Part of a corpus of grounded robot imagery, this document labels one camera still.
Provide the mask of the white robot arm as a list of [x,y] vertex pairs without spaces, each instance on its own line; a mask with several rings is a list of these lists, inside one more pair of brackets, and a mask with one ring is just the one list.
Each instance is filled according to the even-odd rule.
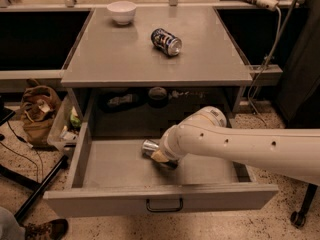
[[204,107],[166,130],[151,158],[217,157],[320,185],[319,129],[237,129],[224,114]]

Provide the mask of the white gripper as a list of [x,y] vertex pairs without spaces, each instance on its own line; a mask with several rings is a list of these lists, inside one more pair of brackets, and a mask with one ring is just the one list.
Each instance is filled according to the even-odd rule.
[[177,129],[178,126],[174,125],[162,135],[159,143],[160,150],[154,151],[151,155],[154,161],[166,163],[169,160],[182,159],[187,155],[178,144]]

